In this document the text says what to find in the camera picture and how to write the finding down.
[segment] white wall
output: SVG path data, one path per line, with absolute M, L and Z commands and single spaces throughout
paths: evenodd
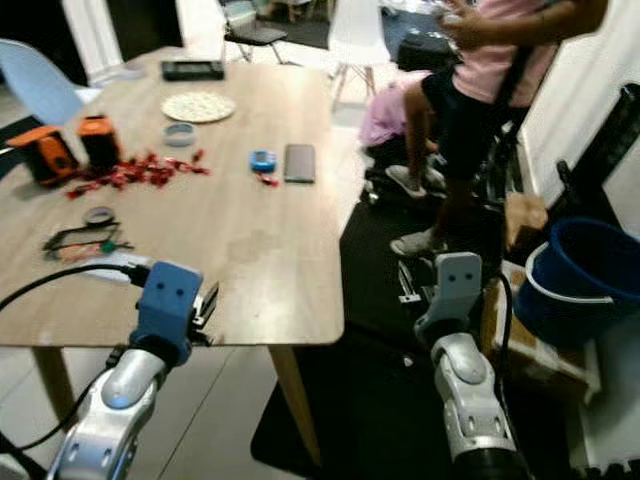
M 640 2 L 610 0 L 598 34 L 566 42 L 522 131 L 534 189 L 547 204 L 562 191 L 555 164 L 575 165 L 618 98 L 640 82 Z
M 575 165 L 627 82 L 640 83 L 640 2 L 610 0 L 601 31 L 567 42 L 523 126 L 537 193 L 547 204 L 562 191 L 555 164 Z M 640 238 L 640 141 L 605 184 L 623 227 Z M 582 411 L 588 463 L 640 458 L 640 318 L 600 342 L 603 393 Z
M 89 83 L 122 64 L 105 0 L 63 0 L 62 6 Z
M 69 28 L 90 84 L 118 74 L 123 63 L 105 0 L 63 0 Z M 223 55 L 225 19 L 217 0 L 176 0 L 186 55 L 219 60 Z

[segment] person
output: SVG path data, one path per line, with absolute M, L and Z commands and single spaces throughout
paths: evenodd
M 386 174 L 411 197 L 426 191 L 420 177 L 425 157 L 438 151 L 444 159 L 447 199 L 435 225 L 391 242 L 401 256 L 447 249 L 446 237 L 464 224 L 475 200 L 473 177 L 492 140 L 492 104 L 518 46 L 535 46 L 516 86 L 506 115 L 528 108 L 551 66 L 559 43 L 596 31 L 608 0 L 479 0 L 477 7 L 463 0 L 447 0 L 456 17 L 444 16 L 443 30 L 461 50 L 462 63 L 435 73 L 404 95 L 409 165 L 393 165 Z M 438 144 L 428 139 L 437 124 Z

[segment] bucket handle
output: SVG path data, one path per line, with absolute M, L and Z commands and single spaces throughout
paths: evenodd
M 538 255 L 540 255 L 542 252 L 544 252 L 548 247 L 549 247 L 549 242 L 543 243 L 538 248 L 536 248 L 531 253 L 531 255 L 529 255 L 529 258 L 527 258 L 527 264 L 526 264 L 525 270 L 526 270 L 526 273 L 527 273 L 527 280 L 533 286 L 533 288 L 538 290 L 540 293 L 543 293 L 544 295 L 546 295 L 548 297 L 551 297 L 554 300 L 559 300 L 561 302 L 579 303 L 579 304 L 583 304 L 583 305 L 612 304 L 612 303 L 614 303 L 613 298 L 611 298 L 611 297 L 590 297 L 590 298 L 566 297 L 564 295 L 559 295 L 557 293 L 553 293 L 553 292 L 547 290 L 546 288 L 544 288 L 538 282 L 536 282 L 536 280 L 533 278 L 533 263 L 535 262 L 535 260 L 538 257 Z

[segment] plate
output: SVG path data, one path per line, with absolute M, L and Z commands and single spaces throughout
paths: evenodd
M 233 100 L 209 92 L 188 92 L 173 95 L 162 102 L 162 113 L 180 122 L 215 122 L 231 115 L 236 109 Z

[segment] white sneaker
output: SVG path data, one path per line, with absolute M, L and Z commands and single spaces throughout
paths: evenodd
M 433 229 L 416 232 L 393 240 L 389 246 L 401 257 L 417 257 L 424 252 L 441 253 L 447 250 L 447 242 L 433 236 Z
M 432 153 L 427 157 L 427 168 L 424 172 L 424 179 L 428 188 L 433 190 L 446 190 L 447 183 L 444 179 L 444 175 L 442 175 L 438 170 L 433 168 L 436 163 L 441 163 L 444 159 L 437 154 Z
M 387 177 L 400 185 L 411 198 L 418 199 L 427 195 L 427 191 L 422 188 L 418 180 L 414 180 L 409 175 L 409 169 L 404 165 L 391 165 L 385 170 Z

